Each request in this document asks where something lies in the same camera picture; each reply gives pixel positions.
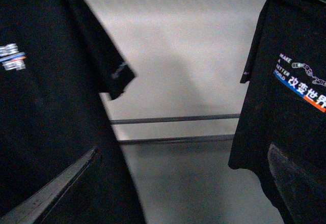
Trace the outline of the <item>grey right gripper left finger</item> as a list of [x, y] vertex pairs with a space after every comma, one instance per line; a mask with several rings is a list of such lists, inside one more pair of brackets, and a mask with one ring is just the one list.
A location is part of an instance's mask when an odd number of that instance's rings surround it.
[[91, 148], [38, 192], [1, 217], [1, 223], [44, 223], [58, 209], [65, 196], [89, 173], [98, 155]]

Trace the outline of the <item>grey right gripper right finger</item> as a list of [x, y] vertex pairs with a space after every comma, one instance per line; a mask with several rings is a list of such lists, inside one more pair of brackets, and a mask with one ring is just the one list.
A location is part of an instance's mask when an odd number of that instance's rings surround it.
[[284, 151], [268, 149], [275, 185], [295, 223], [325, 223], [325, 170]]

